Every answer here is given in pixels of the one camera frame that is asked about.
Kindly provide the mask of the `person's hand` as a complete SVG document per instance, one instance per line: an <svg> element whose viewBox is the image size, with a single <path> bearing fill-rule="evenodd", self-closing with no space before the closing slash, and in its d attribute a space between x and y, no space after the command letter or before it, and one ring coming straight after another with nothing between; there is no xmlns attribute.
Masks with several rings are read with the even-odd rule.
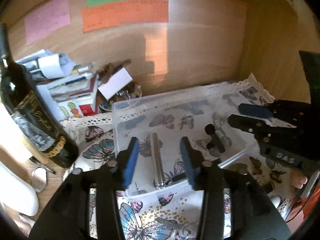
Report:
<svg viewBox="0 0 320 240"><path fill-rule="evenodd" d="M291 172L291 182L295 188L301 189L308 182L308 178L301 172L293 170Z"/></svg>

